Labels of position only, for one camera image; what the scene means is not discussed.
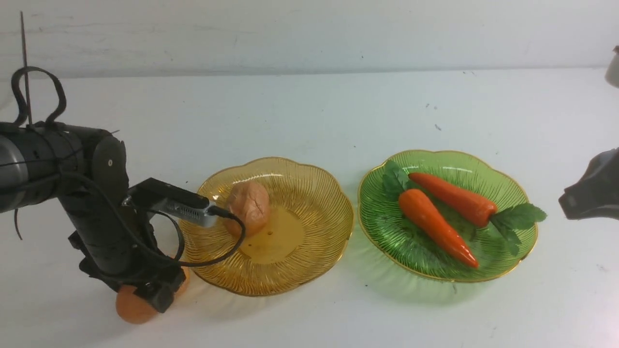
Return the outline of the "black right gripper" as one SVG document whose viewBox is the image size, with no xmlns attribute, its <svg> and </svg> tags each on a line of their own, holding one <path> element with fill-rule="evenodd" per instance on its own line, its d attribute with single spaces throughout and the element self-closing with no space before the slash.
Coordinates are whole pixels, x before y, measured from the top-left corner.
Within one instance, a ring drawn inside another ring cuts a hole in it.
<svg viewBox="0 0 619 348">
<path fill-rule="evenodd" d="M 619 219 L 619 149 L 590 159 L 581 178 L 564 189 L 559 204 L 568 220 Z"/>
</svg>

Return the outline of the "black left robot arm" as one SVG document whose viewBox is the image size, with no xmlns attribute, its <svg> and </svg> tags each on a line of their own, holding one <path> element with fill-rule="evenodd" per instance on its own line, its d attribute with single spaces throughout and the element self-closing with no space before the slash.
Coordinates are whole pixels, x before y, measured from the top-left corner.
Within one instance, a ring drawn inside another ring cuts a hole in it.
<svg viewBox="0 0 619 348">
<path fill-rule="evenodd" d="M 158 260 L 148 212 L 124 201 L 130 184 L 126 147 L 106 130 L 1 125 L 1 211 L 58 200 L 73 223 L 69 236 L 81 272 L 119 291 L 134 286 L 159 313 L 172 306 L 183 269 Z"/>
</svg>

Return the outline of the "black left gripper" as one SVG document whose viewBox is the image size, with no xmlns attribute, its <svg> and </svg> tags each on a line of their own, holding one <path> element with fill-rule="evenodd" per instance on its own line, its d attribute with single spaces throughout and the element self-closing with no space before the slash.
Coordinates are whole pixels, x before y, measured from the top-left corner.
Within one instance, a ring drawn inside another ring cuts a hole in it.
<svg viewBox="0 0 619 348">
<path fill-rule="evenodd" d="M 159 249 L 150 219 L 168 199 L 144 181 L 115 200 L 93 188 L 59 197 L 75 231 L 69 242 L 84 254 L 80 270 L 114 291 L 134 286 L 139 299 L 166 312 L 186 279 L 178 257 Z"/>
</svg>

